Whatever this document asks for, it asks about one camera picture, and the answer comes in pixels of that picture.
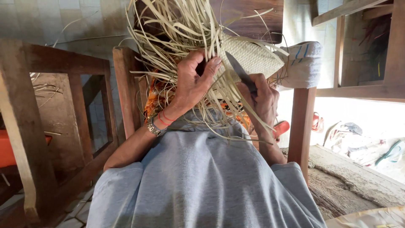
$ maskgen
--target metal watch band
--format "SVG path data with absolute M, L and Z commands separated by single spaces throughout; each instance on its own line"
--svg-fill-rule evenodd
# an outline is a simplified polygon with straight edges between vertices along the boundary
M 159 129 L 157 129 L 157 128 L 152 124 L 153 118 L 154 118 L 155 116 L 156 116 L 156 115 L 153 115 L 153 116 L 151 116 L 151 117 L 148 118 L 148 120 L 147 120 L 147 127 L 148 127 L 148 130 L 149 130 L 152 134 L 154 134 L 154 135 L 156 135 L 156 136 L 159 136 L 162 132 L 165 132 L 166 129 L 165 129 L 165 130 L 159 130 Z

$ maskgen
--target wristwatch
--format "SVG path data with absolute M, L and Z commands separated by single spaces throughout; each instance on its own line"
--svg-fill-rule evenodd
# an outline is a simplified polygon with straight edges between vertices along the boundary
M 156 116 L 156 114 L 155 114 L 155 115 L 151 115 L 151 116 L 149 116 L 149 117 L 147 118 L 146 126 L 148 127 L 148 130 L 149 130 L 152 134 L 154 134 L 154 135 L 156 135 L 156 136 L 159 136 L 161 133 L 165 132 L 165 131 L 167 130 L 167 128 L 165 128 L 164 130 L 159 130 L 159 129 L 157 129 L 157 128 L 155 127 L 155 125 L 153 125 L 153 123 L 152 123 L 153 118 L 155 118 L 155 116 Z

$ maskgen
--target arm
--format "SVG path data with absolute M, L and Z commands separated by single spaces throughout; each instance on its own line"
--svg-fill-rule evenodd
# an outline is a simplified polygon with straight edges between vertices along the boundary
M 263 74 L 251 74 L 249 76 L 257 87 L 258 96 L 256 98 L 253 98 L 250 95 L 249 89 L 244 83 L 237 83 L 237 87 L 257 116 L 259 116 L 262 121 L 272 126 L 277 115 L 277 103 L 280 94 L 277 90 L 268 85 Z M 264 141 L 259 142 L 259 153 L 263 156 L 269 166 L 272 166 L 273 164 L 286 164 L 287 159 L 275 143 L 273 136 L 264 129 L 249 111 L 246 110 L 246 112 L 255 126 L 258 139 Z
M 200 76 L 197 74 L 196 68 L 204 60 L 204 56 L 205 51 L 198 49 L 190 52 L 186 58 L 178 63 L 175 97 L 164 109 L 164 116 L 159 113 L 160 119 L 165 124 L 157 116 L 153 119 L 153 123 L 158 129 L 165 129 L 167 125 L 173 122 L 171 120 L 176 120 L 193 108 L 208 91 L 212 78 L 221 65 L 221 59 L 219 57 L 212 58 Z M 157 136 L 151 133 L 147 126 L 142 126 L 108 158 L 104 165 L 104 171 L 109 168 L 122 168 L 141 161 L 156 138 Z

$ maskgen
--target person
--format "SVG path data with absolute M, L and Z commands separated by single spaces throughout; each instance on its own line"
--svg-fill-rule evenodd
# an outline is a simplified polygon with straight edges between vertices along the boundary
M 250 141 L 228 140 L 185 120 L 201 118 L 188 111 L 209 90 L 221 65 L 214 57 L 198 75 L 196 67 L 204 55 L 202 49 L 192 51 L 178 64 L 172 102 L 107 160 L 95 186 L 87 228 L 326 227 L 300 167 L 287 163 L 251 113 L 261 140 L 259 151 Z M 245 84 L 237 87 L 257 116 L 273 124 L 279 93 L 264 75 L 250 77 L 258 89 L 255 99 Z M 156 136 L 168 125 L 182 130 Z M 248 135 L 236 122 L 228 134 L 234 139 Z

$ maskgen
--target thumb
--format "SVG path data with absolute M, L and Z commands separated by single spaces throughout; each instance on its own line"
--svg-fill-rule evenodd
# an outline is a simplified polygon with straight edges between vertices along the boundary
M 247 87 L 247 85 L 245 83 L 243 83 L 243 82 L 237 82 L 235 84 L 236 84 L 236 87 L 238 88 L 239 92 L 241 92 L 243 98 L 245 98 L 247 103 L 254 110 L 253 98 L 252 98 L 252 96 L 250 94 L 250 91 L 249 91 L 249 88 Z
M 212 78 L 214 75 L 217 73 L 218 69 L 221 66 L 221 58 L 220 57 L 214 57 L 212 58 L 207 65 L 205 66 L 204 73 L 201 75 L 201 78 L 199 81 L 202 83 L 208 83 L 211 84 Z

